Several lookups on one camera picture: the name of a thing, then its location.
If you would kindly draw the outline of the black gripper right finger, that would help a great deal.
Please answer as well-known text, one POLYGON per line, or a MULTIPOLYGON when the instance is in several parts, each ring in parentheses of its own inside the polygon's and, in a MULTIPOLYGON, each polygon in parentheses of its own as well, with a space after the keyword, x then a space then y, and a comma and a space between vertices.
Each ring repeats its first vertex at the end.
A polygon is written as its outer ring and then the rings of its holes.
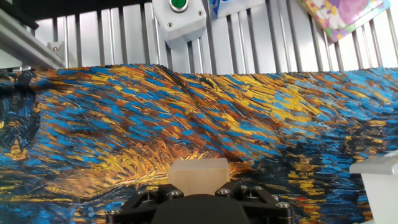
POLYGON ((237 201, 251 223, 294 224, 294 208, 261 186, 227 182, 215 191, 218 197, 237 201))

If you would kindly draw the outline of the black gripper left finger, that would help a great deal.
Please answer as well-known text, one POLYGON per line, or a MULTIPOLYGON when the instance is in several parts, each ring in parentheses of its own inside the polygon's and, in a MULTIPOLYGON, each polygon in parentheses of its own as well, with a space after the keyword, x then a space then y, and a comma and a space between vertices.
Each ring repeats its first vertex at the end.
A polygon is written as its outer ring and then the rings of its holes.
POLYGON ((184 193, 172 184, 159 185, 153 190, 140 190, 121 208, 105 212, 106 223, 150 222, 161 205, 182 197, 184 193))

